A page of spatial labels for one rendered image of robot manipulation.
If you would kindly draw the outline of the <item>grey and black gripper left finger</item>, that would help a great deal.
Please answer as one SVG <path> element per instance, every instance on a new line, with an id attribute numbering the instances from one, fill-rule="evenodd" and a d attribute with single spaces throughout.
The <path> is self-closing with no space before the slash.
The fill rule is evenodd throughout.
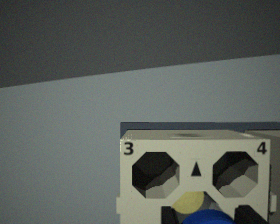
<path id="1" fill-rule="evenodd" d="M 179 224 L 176 211 L 171 206 L 161 206 L 161 224 Z"/>

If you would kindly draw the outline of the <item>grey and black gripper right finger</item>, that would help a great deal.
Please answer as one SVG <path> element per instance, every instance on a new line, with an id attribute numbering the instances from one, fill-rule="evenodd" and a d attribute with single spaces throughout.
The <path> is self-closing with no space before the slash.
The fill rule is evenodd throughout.
<path id="1" fill-rule="evenodd" d="M 234 221 L 237 224 L 269 224 L 249 205 L 239 205 L 235 208 Z"/>

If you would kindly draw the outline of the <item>blue tube cap with orange dot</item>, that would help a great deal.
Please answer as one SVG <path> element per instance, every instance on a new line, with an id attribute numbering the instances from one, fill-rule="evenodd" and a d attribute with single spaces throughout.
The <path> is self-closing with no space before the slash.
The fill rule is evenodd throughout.
<path id="1" fill-rule="evenodd" d="M 206 191 L 185 192 L 173 205 L 179 224 L 237 224 Z"/>

